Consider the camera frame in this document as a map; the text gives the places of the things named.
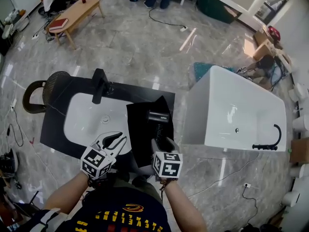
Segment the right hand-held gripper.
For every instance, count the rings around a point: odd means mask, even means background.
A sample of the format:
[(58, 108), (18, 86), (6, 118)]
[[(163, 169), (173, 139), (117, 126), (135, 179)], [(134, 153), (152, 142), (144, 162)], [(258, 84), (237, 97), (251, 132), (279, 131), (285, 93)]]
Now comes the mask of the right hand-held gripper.
[(179, 178), (183, 165), (183, 155), (179, 154), (179, 146), (166, 137), (169, 153), (162, 152), (156, 139), (151, 140), (154, 154), (153, 169), (160, 178)]

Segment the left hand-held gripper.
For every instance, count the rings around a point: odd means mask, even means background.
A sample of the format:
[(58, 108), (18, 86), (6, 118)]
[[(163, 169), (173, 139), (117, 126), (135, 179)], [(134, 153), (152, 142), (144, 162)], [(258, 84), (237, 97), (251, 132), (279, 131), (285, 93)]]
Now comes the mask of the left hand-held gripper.
[(81, 171), (90, 179), (99, 179), (116, 163), (115, 157), (119, 155), (126, 142), (127, 137), (123, 137), (120, 131), (100, 134), (84, 151), (81, 157)]

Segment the black cloth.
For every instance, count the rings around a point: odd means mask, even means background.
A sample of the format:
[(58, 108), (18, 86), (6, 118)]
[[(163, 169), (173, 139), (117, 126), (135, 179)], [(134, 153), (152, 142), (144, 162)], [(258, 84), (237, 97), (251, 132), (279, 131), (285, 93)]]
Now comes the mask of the black cloth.
[(163, 136), (159, 145), (169, 151), (166, 137), (174, 138), (174, 127), (172, 116), (164, 96), (161, 96), (154, 102), (133, 103), (126, 106), (127, 124), (132, 147), (132, 154), (139, 168), (151, 164), (153, 151), (151, 140), (153, 135), (149, 124), (147, 123), (147, 112), (153, 110), (156, 112), (169, 113), (169, 123), (163, 130)]

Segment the black hair dryer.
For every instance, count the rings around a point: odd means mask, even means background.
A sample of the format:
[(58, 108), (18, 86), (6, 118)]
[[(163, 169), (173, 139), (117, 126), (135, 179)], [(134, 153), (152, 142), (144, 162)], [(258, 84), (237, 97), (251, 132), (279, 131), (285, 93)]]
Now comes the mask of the black hair dryer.
[(156, 112), (149, 110), (147, 112), (147, 123), (150, 126), (153, 138), (159, 143), (163, 136), (163, 130), (169, 123), (169, 113)]

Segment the person's right forearm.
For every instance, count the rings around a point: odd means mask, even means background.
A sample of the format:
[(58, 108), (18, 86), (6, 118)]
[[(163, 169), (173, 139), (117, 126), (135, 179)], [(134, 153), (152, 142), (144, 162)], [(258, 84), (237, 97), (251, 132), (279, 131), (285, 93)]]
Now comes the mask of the person's right forearm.
[(164, 192), (181, 232), (207, 232), (203, 216), (188, 199), (177, 181), (163, 179), (160, 183), (163, 185)]

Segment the person's left forearm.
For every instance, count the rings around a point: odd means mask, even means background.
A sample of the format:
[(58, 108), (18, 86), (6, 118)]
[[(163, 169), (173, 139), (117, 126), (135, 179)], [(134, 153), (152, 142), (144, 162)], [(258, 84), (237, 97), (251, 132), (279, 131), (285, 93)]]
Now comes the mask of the person's left forearm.
[(89, 177), (84, 172), (79, 172), (50, 195), (45, 202), (44, 209), (59, 208), (60, 212), (69, 214), (88, 188), (88, 180)]

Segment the red cloth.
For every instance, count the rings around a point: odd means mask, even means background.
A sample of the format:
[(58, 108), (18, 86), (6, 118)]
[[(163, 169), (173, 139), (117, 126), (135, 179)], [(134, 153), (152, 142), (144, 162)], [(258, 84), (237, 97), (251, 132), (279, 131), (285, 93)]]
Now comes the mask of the red cloth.
[(280, 32), (273, 26), (268, 26), (267, 31), (274, 41), (279, 42), (281, 40)]

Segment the white sink basin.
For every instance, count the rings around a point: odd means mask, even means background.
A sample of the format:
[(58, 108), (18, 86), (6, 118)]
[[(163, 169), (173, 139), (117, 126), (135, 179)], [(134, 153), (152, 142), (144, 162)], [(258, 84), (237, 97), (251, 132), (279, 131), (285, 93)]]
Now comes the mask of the white sink basin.
[(85, 93), (72, 97), (64, 123), (66, 138), (73, 143), (89, 146), (102, 133), (120, 131), (127, 137), (127, 142), (119, 154), (128, 153), (131, 142), (126, 106), (132, 103), (102, 97), (100, 104), (94, 104), (92, 98), (92, 95)]

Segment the olive trousers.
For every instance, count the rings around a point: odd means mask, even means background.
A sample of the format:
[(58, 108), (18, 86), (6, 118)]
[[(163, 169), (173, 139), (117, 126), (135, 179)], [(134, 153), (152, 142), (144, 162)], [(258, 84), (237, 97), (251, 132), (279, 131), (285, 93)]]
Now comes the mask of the olive trousers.
[(147, 181), (148, 177), (148, 175), (138, 175), (130, 183), (129, 172), (118, 171), (109, 175), (109, 179), (114, 188), (132, 188), (150, 195), (162, 204), (159, 193), (155, 187)]

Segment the black sink faucet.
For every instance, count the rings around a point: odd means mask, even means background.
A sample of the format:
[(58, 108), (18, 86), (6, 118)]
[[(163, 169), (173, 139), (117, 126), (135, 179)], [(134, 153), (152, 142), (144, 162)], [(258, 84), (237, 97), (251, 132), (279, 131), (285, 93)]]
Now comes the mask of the black sink faucet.
[(92, 103), (94, 104), (100, 104), (103, 96), (113, 93), (113, 86), (108, 81), (103, 69), (95, 69), (92, 76), (92, 85), (95, 89), (92, 98)]

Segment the black vanity top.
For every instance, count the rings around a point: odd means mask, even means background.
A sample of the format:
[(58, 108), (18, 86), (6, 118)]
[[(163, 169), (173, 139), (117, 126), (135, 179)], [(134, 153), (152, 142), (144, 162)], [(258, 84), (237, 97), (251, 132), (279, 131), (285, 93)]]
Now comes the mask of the black vanity top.
[[(132, 103), (154, 102), (164, 96), (173, 114), (175, 93), (111, 82), (113, 93), (103, 97)], [(80, 159), (85, 146), (70, 142), (64, 133), (69, 103), (76, 93), (93, 95), (95, 89), (89, 78), (63, 76), (57, 79), (47, 105), (42, 124), (40, 142), (56, 151)]]

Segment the navy shirt with yellow print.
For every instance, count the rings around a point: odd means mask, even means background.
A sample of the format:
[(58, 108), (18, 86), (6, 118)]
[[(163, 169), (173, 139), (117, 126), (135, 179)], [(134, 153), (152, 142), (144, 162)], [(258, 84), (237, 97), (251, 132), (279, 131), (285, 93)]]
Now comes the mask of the navy shirt with yellow print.
[(131, 188), (88, 193), (69, 217), (44, 209), (19, 232), (171, 232), (166, 211), (154, 197)]

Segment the white bathtub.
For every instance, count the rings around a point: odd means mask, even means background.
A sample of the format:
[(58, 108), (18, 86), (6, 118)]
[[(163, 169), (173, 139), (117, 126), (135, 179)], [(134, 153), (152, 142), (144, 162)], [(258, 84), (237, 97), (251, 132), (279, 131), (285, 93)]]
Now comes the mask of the white bathtub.
[(274, 144), (286, 150), (287, 123), (282, 99), (220, 66), (210, 70), (189, 90), (182, 144), (251, 150)]

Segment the teal floor mat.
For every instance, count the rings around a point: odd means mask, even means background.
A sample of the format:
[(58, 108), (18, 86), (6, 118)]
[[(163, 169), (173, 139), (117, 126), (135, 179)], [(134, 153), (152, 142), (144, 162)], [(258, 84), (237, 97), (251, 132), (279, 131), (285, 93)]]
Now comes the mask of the teal floor mat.
[(212, 66), (215, 66), (215, 64), (195, 62), (193, 65), (195, 81), (198, 82), (210, 70)]

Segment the black bathtub faucet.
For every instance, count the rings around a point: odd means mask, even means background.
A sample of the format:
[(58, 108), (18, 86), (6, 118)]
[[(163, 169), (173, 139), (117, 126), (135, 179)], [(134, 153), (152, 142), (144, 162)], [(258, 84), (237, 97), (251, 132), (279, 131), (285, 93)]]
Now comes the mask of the black bathtub faucet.
[(282, 132), (281, 132), (281, 128), (277, 124), (274, 124), (274, 127), (279, 132), (278, 140), (274, 144), (270, 144), (270, 145), (252, 145), (252, 149), (277, 151), (278, 144), (281, 141)]

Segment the red book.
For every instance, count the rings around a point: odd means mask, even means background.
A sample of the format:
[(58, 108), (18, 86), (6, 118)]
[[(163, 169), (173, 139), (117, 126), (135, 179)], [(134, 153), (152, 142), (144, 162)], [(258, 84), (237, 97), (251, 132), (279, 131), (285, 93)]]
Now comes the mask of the red book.
[(49, 25), (49, 30), (56, 30), (56, 29), (62, 29), (64, 26), (68, 23), (67, 18), (54, 20)]

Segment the wooden coffee table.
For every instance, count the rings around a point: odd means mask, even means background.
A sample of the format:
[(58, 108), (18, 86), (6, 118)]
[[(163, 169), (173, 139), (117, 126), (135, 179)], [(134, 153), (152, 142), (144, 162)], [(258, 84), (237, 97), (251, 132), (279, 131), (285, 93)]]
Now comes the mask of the wooden coffee table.
[[(66, 9), (63, 13), (58, 14), (52, 22), (47, 26), (47, 31), (55, 35), (58, 45), (61, 45), (60, 34), (65, 33), (73, 49), (76, 49), (75, 43), (70, 33), (91, 13), (99, 9), (102, 18), (105, 18), (103, 10), (100, 6), (101, 0), (78, 0), (71, 7)], [(52, 29), (52, 24), (55, 21), (66, 21), (66, 24), (62, 28)]]

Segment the brown cardboard box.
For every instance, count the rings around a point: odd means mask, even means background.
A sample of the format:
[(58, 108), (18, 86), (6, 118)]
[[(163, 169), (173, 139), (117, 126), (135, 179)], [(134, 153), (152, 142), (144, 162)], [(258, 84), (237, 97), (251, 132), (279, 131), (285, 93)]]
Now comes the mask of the brown cardboard box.
[(309, 163), (309, 137), (291, 141), (291, 163)]

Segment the white toilet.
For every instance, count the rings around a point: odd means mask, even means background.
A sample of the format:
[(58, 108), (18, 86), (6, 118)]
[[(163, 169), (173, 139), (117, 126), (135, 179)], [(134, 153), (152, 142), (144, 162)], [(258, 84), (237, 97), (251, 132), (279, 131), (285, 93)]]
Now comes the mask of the white toilet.
[(309, 177), (309, 163), (292, 167), (290, 176), (293, 178)]
[(302, 115), (292, 122), (293, 131), (300, 133), (301, 138), (309, 137), (309, 115)]
[(303, 84), (295, 83), (294, 87), (288, 91), (288, 94), (293, 102), (302, 102), (309, 98), (309, 89)]

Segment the open cardboard boxes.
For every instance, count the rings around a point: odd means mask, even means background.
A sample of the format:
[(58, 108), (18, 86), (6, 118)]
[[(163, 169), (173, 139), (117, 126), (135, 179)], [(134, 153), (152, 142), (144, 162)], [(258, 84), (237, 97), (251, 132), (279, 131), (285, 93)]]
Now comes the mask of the open cardboard boxes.
[(283, 46), (279, 41), (275, 41), (271, 35), (269, 35), (264, 30), (258, 30), (253, 38), (257, 43), (257, 48), (253, 54), (255, 60), (260, 60), (265, 55), (270, 55), (272, 57), (276, 55), (282, 55), (284, 59), (291, 64), (290, 57), (285, 53)]

